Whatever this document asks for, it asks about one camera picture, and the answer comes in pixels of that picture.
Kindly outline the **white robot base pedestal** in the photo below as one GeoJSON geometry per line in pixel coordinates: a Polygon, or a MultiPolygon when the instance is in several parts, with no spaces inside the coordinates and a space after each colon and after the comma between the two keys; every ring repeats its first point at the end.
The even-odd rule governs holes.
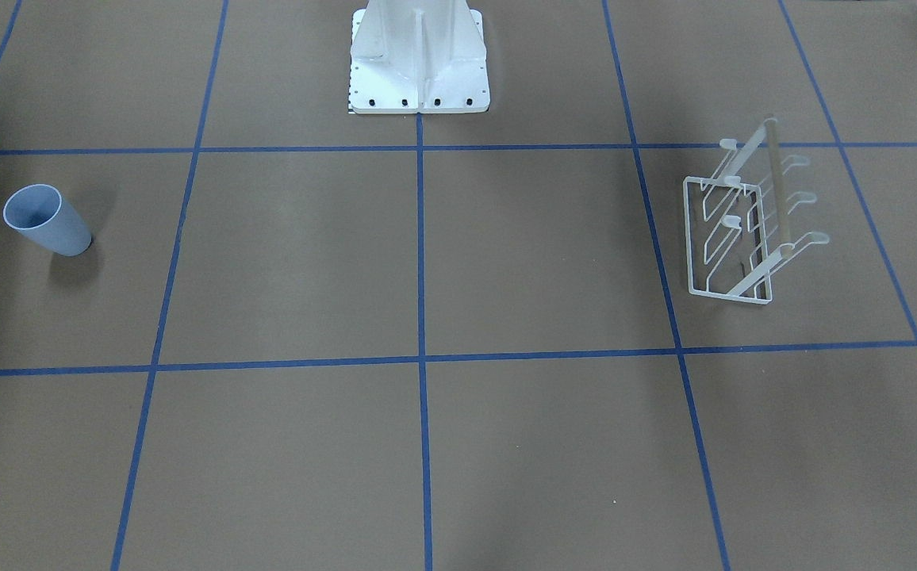
{"type": "Polygon", "coordinates": [[[466,1],[369,1],[352,14],[347,109],[357,115],[484,113],[483,14],[466,1]]]}

